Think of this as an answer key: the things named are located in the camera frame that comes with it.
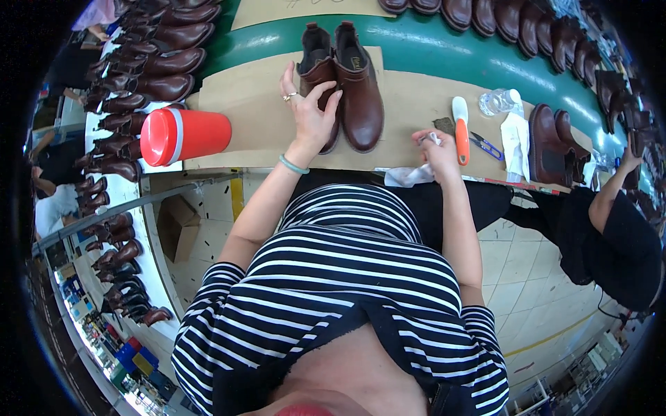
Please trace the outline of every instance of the yellow floor line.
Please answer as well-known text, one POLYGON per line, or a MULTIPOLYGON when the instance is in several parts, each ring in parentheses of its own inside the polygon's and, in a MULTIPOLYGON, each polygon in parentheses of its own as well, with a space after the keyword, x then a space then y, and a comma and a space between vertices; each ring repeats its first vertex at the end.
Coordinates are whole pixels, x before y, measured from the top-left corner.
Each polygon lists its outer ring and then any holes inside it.
MULTIPOLYGON (((606 302, 605 304, 603 304, 602 307, 603 307, 603 306, 606 306, 607 304, 609 304, 609 303, 611 303, 611 302, 612 302, 612 299, 609 300, 608 302, 606 302)), ((555 332, 553 335, 551 335, 551 336, 549 336, 549 337, 547 337, 547 338, 544 338, 544 339, 542 339, 541 341, 535 342, 535 343, 533 343, 533 344, 531 344, 531 345, 528 345, 527 347, 522 347, 522 348, 517 349, 517 350, 515 350, 515 351, 511 351, 510 353, 504 354, 504 357, 506 358, 506 357, 511 357, 512 355, 520 354, 521 352, 525 352, 525 351, 527 351, 527 350, 529 350, 529 349, 531 349, 531 348, 537 347, 537 346, 539 346, 539 345, 541 345, 541 344, 543 344, 543 343, 545 343, 545 342, 548 342, 548 341, 550 341, 551 339, 553 339, 553 338, 555 338, 555 337, 559 337, 560 335, 562 335, 562 334, 565 333, 566 331, 570 330, 571 328, 573 328, 573 327, 575 327, 575 326, 577 326, 577 325, 580 325, 580 324, 583 323, 584 321, 587 321, 587 320, 589 319, 589 317, 591 317, 592 315, 594 315, 594 314, 597 313, 598 311, 599 311, 598 309, 595 310, 594 312, 592 312, 591 314, 585 316, 584 318, 580 319, 579 321, 577 321, 577 322, 575 322, 575 323, 573 323, 573 324, 567 326, 566 328, 564 328, 563 330, 561 330, 561 331, 559 331, 559 332, 555 332)))
MULTIPOLYGON (((234 168, 232 172, 240 172, 240 168, 234 168)), ((231 210, 234 213, 234 222, 238 219, 240 212, 245 207, 245 198, 243 196, 243 178, 233 178, 229 181, 231 187, 231 210)))

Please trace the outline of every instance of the plastic bottle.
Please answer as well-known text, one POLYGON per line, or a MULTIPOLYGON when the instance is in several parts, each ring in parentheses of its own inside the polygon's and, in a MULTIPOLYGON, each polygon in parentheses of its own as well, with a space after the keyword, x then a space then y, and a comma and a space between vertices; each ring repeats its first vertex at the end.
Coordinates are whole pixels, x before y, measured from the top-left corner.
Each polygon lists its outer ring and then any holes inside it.
POLYGON ((479 108, 487 116, 509 112, 520 102, 520 94, 514 89, 499 88, 479 97, 479 108))

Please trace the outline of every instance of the black pants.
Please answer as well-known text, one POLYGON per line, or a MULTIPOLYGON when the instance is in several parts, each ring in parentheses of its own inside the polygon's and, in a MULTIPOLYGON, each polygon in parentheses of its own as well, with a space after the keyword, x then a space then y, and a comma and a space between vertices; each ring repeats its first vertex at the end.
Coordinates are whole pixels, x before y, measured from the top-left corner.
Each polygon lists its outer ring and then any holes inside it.
MULTIPOLYGON (((414 213, 423 244, 442 252, 442 189, 436 182, 418 184, 413 188, 395 188, 384 186, 384 178, 371 172, 312 169, 309 174, 301 176, 290 202, 329 184, 373 184, 388 189, 414 213)), ((477 232, 501 218, 511 205, 511 191, 504 185, 465 181, 465 186, 477 232)))
POLYGON ((531 228, 541 232, 544 237, 557 245, 555 231, 557 221, 562 211, 565 196, 544 194, 543 192, 528 191, 539 208, 522 208, 511 205, 502 216, 505 220, 513 222, 522 228, 531 228))

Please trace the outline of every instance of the black and white striped shirt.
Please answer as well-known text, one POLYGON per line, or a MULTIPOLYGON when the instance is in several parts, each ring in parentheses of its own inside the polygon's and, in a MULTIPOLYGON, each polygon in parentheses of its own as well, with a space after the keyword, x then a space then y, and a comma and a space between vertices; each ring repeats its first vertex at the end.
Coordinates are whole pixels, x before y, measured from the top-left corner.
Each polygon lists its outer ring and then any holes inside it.
MULTIPOLYGON (((176 337, 172 364, 180 386, 205 415, 217 416, 215 402, 279 385, 287 365, 318 340, 342 335, 338 324, 360 306, 371 322, 373 311, 390 317, 390 342, 404 350, 401 368, 428 397, 426 381, 464 386, 475 414, 498 413, 509 385, 493 313, 462 308, 453 270, 420 242, 414 215, 383 188, 329 185, 301 195, 247 272, 231 263, 206 271, 176 337), (257 385, 265 378, 272 384, 257 385)), ((254 401, 225 411, 267 404, 254 401)))

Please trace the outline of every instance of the blue scissors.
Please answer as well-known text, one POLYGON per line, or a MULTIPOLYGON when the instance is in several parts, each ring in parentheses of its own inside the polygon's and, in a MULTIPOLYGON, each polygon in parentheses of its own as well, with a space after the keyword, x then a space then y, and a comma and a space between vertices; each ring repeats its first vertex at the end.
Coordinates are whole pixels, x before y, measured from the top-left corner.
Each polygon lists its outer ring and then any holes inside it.
POLYGON ((504 153, 502 153, 498 148, 490 144, 490 142, 480 135, 476 134, 475 132, 470 132, 472 136, 470 137, 470 142, 476 144, 478 147, 481 148, 484 152, 488 153, 490 156, 494 157, 495 159, 502 161, 504 160, 504 153))

